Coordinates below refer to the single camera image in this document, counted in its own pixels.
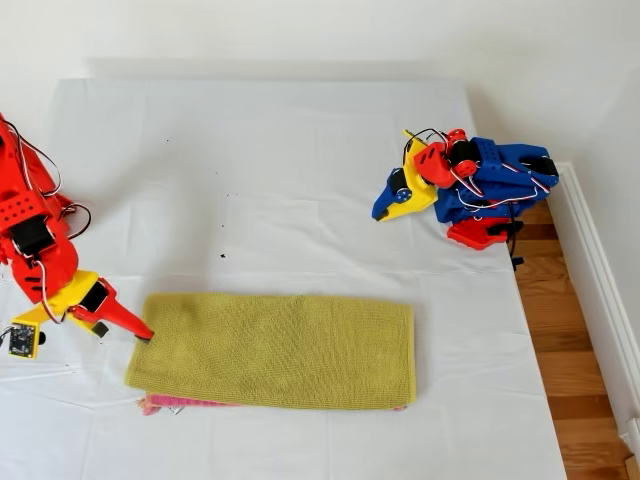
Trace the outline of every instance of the yellow robot part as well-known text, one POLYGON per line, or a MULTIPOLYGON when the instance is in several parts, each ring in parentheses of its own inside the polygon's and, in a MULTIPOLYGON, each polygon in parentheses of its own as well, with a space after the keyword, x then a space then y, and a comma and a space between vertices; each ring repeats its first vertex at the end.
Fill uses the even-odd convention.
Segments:
POLYGON ((404 203, 392 203, 387 207, 389 214, 380 219, 381 222, 391 220, 392 218, 400 217, 408 213, 420 212, 427 208, 429 205, 435 203, 438 199, 438 193, 434 185, 427 184, 416 169, 413 157, 423 150, 426 145, 419 138, 412 138, 413 134, 409 130, 404 130, 403 133, 411 139, 409 149, 405 151, 404 176, 407 181, 407 187, 411 190, 411 198, 404 203))
MULTIPOLYGON (((49 305, 51 313, 56 316, 61 316, 69 307, 78 305, 82 302, 87 293, 89 293, 91 287, 93 287, 93 285, 98 281, 98 278, 99 275, 95 272, 78 270, 66 287, 61 288, 58 293, 47 299, 47 304, 49 305)), ((73 315, 69 316, 76 324, 91 331, 93 324, 83 322, 82 320, 75 318, 73 315)), ((33 344, 28 346, 26 349, 27 353, 25 354, 12 353, 11 346, 9 353, 21 357, 35 358, 38 354, 40 324, 47 320, 49 320, 49 315, 44 309, 42 303, 39 303, 28 312, 14 317, 11 321, 14 329, 20 329, 21 331, 28 333, 29 337, 32 338, 33 344)))

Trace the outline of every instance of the yellow-green towel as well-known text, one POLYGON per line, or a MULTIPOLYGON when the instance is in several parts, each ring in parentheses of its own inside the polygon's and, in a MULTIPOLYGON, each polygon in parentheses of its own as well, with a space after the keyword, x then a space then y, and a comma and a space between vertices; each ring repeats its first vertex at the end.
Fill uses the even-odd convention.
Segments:
POLYGON ((126 383, 245 405, 385 409, 415 400, 413 313, 329 296, 157 294, 126 383))

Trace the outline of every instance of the table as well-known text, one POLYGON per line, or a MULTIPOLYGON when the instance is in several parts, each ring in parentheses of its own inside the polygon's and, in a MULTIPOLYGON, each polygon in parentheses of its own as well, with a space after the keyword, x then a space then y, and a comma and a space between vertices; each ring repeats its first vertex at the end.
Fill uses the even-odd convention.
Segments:
MULTIPOLYGON (((370 218, 403 128, 473 135, 460 83, 66 80, 50 120, 63 191, 94 213, 81 268, 124 305, 212 290, 408 302, 418 397, 143 417, 123 384, 133 336, 49 322, 35 361, 0 357, 0 478, 565 478, 504 245, 448 240, 433 208, 370 218)), ((3 269, 0 318, 28 307, 3 269)))

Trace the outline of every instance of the baseboard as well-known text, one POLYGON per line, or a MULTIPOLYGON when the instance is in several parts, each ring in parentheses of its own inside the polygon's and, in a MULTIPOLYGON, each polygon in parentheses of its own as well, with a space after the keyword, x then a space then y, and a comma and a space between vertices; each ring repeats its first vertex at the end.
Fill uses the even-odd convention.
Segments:
POLYGON ((549 196, 549 208, 618 431, 640 458, 640 442, 631 438, 627 426, 640 417, 640 349, 573 165, 557 167, 560 183, 549 196))

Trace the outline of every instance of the red robot part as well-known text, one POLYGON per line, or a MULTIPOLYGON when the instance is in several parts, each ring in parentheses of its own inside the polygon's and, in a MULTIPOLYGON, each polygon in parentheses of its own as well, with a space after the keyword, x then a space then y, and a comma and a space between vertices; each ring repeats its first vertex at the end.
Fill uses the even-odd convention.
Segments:
POLYGON ((442 142, 431 143, 413 160, 418 173, 427 182, 440 188, 451 188, 458 179, 476 172, 476 157, 464 130, 457 128, 447 134, 446 146, 442 142))
POLYGON ((462 220, 449 227, 447 237, 460 242, 467 247, 476 250, 484 250, 494 243, 506 242, 508 237, 507 230, 499 231, 495 235, 491 235, 489 228, 495 225, 507 225, 510 223, 508 218, 468 218, 462 220))
POLYGON ((37 303, 42 299, 42 274, 33 262, 36 253, 50 272, 47 296, 67 285, 78 269, 78 256, 67 238, 69 227, 62 219, 69 200, 47 195, 56 185, 36 152, 16 131, 10 132, 1 115, 0 182, 0 248, 20 288, 37 303))
MULTIPOLYGON (((57 193, 60 185, 36 150, 0 115, 0 262, 10 264, 16 282, 33 303, 69 285, 78 270, 78 255, 64 220, 75 204, 57 193)), ((71 310, 81 320, 105 319, 150 339, 153 332, 115 297, 111 285, 100 279, 71 310)))
POLYGON ((104 278, 98 279, 82 302, 70 308, 69 313, 88 323, 107 320, 133 332, 141 340, 153 337, 153 332, 142 320, 120 305, 115 289, 104 278))

